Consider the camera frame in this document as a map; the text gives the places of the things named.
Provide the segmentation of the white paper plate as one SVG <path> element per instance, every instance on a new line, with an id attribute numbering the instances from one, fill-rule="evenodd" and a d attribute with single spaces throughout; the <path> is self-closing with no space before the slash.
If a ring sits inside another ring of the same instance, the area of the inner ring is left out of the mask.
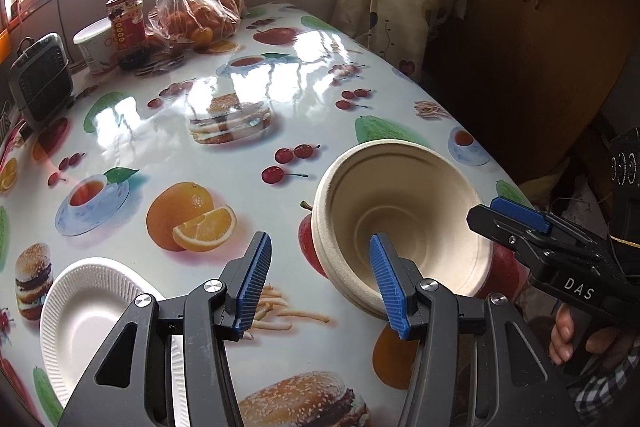
<path id="1" fill-rule="evenodd" d="M 55 277 L 43 303 L 39 339 L 59 403 L 67 404 L 93 355 L 141 294 L 164 299 L 133 269 L 103 257 L 76 261 Z"/>

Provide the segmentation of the beige paper bowl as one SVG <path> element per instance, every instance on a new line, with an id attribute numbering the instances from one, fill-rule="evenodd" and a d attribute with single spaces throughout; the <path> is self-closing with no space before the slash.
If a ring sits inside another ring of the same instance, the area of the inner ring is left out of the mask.
<path id="1" fill-rule="evenodd" d="M 338 156 L 320 179 L 311 211 L 314 250 L 337 291 L 374 317 L 385 312 L 369 260 L 376 233 L 387 235 L 424 277 L 474 297 L 491 266 L 491 243 L 466 223 L 481 201 L 457 167 L 425 146 L 362 143 Z"/>

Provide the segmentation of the fruit print tablecloth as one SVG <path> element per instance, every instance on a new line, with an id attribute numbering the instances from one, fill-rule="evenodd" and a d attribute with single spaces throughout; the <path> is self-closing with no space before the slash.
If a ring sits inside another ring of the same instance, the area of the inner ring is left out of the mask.
<path id="1" fill-rule="evenodd" d="M 104 257 L 182 295 L 272 240 L 264 317 L 228 350 L 241 410 L 320 413 L 352 393 L 356 421 L 393 425 L 401 361 L 383 323 L 321 274 L 308 207 L 329 165 L 373 140 L 422 145 L 457 167 L 483 200 L 521 191 L 468 132 L 414 82 L 352 39 L 288 5 L 257 8 L 213 55 L 156 77 L 112 74 L 43 134 L 9 139 L 1 170 L 1 368 L 39 424 L 61 403 L 39 329 L 48 284 Z M 491 261 L 481 291 L 514 296 L 524 272 Z"/>

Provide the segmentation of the grey portable heater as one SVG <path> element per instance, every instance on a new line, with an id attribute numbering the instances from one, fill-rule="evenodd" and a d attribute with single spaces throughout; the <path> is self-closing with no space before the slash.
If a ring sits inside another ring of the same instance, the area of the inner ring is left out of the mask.
<path id="1" fill-rule="evenodd" d="M 9 87 L 30 129 L 46 127 L 70 101 L 74 86 L 68 64 L 62 38 L 56 32 L 21 41 L 10 68 Z"/>

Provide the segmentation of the white paper cup container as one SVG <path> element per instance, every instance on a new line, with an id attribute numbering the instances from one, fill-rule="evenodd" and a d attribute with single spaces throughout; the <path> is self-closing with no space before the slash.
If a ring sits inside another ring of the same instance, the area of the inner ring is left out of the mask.
<path id="1" fill-rule="evenodd" d="M 112 24 L 107 17 L 90 24 L 74 35 L 73 43 L 78 46 L 82 58 L 92 75 L 102 75 L 117 65 Z"/>

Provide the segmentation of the orange box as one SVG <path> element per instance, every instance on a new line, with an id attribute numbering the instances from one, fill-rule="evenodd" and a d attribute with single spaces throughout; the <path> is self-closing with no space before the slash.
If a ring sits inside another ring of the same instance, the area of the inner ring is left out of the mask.
<path id="1" fill-rule="evenodd" d="M 12 53 L 10 33 L 7 29 L 0 31 L 0 63 L 4 62 Z"/>

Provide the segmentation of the red label jar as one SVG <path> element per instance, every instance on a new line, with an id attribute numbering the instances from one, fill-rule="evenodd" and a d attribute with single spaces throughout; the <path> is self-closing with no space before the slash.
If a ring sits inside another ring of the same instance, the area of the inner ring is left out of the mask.
<path id="1" fill-rule="evenodd" d="M 108 0 L 106 10 L 111 22 L 118 66 L 122 70 L 143 66 L 150 56 L 145 35 L 143 0 Z"/>

